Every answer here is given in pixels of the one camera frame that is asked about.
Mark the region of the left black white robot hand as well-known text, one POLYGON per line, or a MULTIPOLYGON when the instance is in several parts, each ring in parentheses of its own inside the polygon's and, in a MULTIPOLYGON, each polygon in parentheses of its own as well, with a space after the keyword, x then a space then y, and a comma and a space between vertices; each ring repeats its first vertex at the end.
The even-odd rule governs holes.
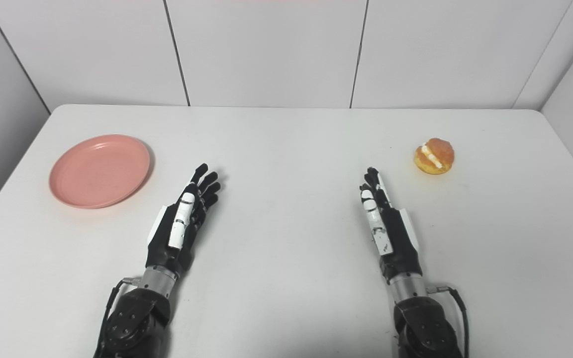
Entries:
POLYGON ((146 267, 181 274, 193 263, 194 244, 209 209, 218 201, 218 173, 198 166, 176 202, 162 206, 148 237, 146 267))

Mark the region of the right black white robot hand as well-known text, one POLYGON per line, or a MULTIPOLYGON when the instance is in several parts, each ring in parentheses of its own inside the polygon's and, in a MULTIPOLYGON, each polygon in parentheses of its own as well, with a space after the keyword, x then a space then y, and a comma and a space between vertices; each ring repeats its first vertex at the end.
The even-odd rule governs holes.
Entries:
POLYGON ((380 270, 386 283, 390 284, 398 275, 422 276, 420 249, 409 213, 393 206, 376 168, 369 167, 364 180, 360 186, 360 201, 380 255, 380 270))

